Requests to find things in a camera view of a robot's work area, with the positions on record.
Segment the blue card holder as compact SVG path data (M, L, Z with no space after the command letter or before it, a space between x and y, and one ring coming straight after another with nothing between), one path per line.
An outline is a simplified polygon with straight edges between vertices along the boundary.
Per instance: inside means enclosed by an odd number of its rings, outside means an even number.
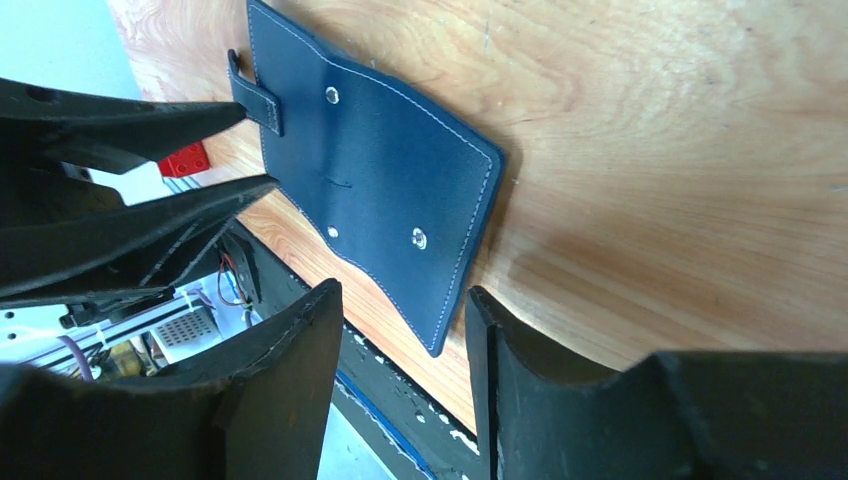
M396 77L261 1L246 5L254 76L228 55L234 100L284 196L443 350L507 163L505 152Z

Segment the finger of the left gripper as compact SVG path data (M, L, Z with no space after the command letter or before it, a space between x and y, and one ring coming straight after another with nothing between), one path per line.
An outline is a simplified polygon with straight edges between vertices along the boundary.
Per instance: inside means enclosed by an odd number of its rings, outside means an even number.
M1 80L1 161L112 174L158 162L246 118L235 102L147 102Z
M180 282L234 217L275 190L257 175L52 224L1 231L1 304L130 300Z

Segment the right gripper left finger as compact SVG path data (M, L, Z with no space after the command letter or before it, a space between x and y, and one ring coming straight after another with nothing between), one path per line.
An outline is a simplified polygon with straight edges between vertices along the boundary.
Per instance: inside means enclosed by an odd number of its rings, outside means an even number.
M343 329L328 279L153 377L1 369L5 479L313 479Z

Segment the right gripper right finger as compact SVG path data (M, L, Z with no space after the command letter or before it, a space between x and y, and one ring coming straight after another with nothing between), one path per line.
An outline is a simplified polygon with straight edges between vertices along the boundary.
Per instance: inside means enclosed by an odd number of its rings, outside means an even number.
M487 479L843 479L845 353L671 351L615 371L465 304Z

